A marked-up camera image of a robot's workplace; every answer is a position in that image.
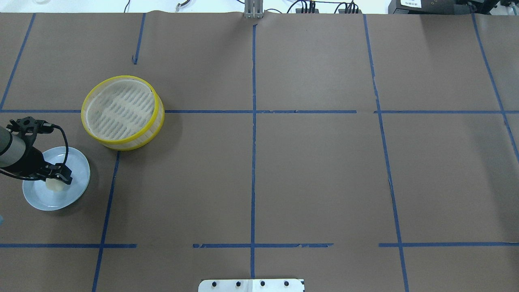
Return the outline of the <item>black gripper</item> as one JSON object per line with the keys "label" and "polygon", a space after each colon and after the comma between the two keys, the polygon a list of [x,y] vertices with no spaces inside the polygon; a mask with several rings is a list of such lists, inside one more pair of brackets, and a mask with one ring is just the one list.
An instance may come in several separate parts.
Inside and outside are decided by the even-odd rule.
{"label": "black gripper", "polygon": [[54,179],[71,185],[73,178],[66,164],[50,164],[36,148],[30,148],[15,164],[6,167],[6,176],[27,181]]}

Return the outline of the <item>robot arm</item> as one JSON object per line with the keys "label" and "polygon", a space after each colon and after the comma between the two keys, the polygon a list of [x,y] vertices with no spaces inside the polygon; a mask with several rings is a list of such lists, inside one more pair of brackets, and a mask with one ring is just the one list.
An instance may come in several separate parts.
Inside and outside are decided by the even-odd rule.
{"label": "robot arm", "polygon": [[61,132],[65,143],[63,162],[52,164],[45,160],[33,142],[24,137],[13,135],[7,128],[1,128],[1,174],[22,181],[47,181],[55,179],[71,185],[72,170],[66,165],[69,155],[69,143],[65,131],[56,124],[44,124]]}

